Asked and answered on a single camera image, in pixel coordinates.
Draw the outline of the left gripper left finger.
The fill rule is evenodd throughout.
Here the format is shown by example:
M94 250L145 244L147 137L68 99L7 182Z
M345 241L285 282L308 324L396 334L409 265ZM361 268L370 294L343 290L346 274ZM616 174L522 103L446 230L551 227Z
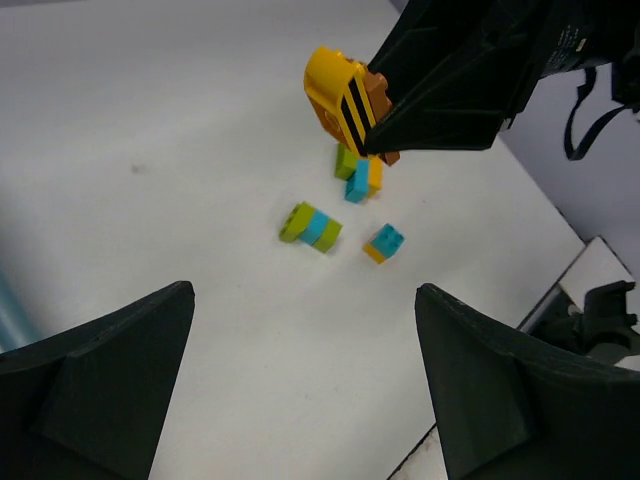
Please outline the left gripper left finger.
M3 353L2 478L148 478L193 316L178 281Z

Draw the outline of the orange brown lego brick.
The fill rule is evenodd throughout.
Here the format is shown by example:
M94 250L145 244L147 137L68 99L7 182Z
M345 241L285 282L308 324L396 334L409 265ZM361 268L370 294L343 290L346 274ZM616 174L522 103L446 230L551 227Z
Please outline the orange brown lego brick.
M360 88L360 84L356 82L357 95L354 98L354 102L356 100L360 101L360 103L356 102L356 113L358 113L362 127L366 127L365 121L370 120L367 116L367 105L373 114L375 120L374 125L380 122L390 112L393 105L386 93L388 82L385 77L380 73L371 73L366 66L363 68L364 75L360 79L362 88ZM361 113L357 108L360 104L365 107L364 113ZM386 152L376 155L388 166L392 166L400 159L398 152Z

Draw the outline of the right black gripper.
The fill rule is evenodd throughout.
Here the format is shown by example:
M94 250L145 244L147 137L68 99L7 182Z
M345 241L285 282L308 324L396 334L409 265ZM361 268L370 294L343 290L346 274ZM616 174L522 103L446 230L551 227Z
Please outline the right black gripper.
M529 80L639 54L637 1L410 1L369 62L392 107L369 153L485 150Z

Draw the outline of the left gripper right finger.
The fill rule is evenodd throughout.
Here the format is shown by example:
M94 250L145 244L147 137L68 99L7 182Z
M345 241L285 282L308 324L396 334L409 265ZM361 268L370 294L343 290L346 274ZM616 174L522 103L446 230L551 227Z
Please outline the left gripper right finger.
M452 479L635 479L639 375L591 358L639 350L630 282L588 292L545 337L518 331L433 285L415 298L418 338Z

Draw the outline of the yellow striped lego piece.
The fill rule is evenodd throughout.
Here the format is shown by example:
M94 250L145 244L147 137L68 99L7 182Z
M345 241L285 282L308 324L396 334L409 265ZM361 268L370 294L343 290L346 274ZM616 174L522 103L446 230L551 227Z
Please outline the yellow striped lego piece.
M364 86L366 66L339 50L318 47L304 71L304 91L323 128L359 158L367 134L376 125Z

